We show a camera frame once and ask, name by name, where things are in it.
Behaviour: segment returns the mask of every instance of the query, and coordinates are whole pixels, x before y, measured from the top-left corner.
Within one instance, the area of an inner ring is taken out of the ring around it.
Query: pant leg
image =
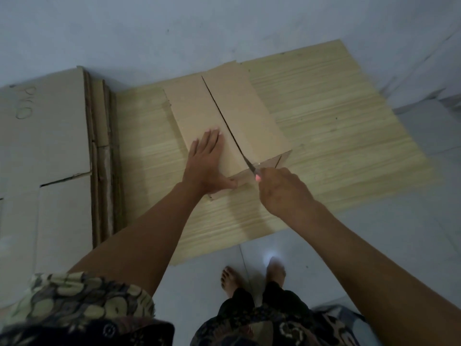
[[[283,290],[276,282],[269,282],[262,294],[262,302],[282,313],[290,315],[306,315],[308,306],[292,291]]]
[[[243,288],[234,291],[234,295],[223,302],[218,315],[231,315],[236,312],[251,311],[255,307],[253,296]]]

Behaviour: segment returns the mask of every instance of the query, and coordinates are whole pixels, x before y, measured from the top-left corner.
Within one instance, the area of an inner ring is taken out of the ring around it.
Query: foot
[[[280,287],[283,287],[286,275],[285,267],[281,261],[276,257],[271,257],[266,271],[266,283],[274,281],[278,283]]]
[[[243,288],[243,278],[232,267],[226,266],[221,274],[221,287],[231,298],[234,291],[238,288]]]

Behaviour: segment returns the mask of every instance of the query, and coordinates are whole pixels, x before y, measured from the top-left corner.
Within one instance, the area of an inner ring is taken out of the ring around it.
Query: wood grain surface
[[[339,40],[241,64],[293,146],[286,162],[332,211],[434,179],[428,159]],[[182,141],[164,83],[117,94],[128,222],[179,182]],[[203,198],[171,263],[286,228],[260,204],[255,185]]]

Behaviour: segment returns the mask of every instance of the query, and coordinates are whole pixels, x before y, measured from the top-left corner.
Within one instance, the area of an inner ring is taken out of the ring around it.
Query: hand
[[[307,186],[287,168],[262,168],[260,173],[261,203],[287,225],[317,204]]]
[[[182,182],[198,187],[201,195],[212,194],[222,189],[237,188],[237,181],[230,180],[219,172],[218,164],[224,147],[224,136],[219,129],[206,130],[202,139],[192,142]]]

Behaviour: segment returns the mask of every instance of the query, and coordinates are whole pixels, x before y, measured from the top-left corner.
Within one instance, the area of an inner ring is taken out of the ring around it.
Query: patterned sleeve
[[[173,325],[153,319],[149,294],[87,273],[36,274],[0,334],[3,345],[171,345]]]

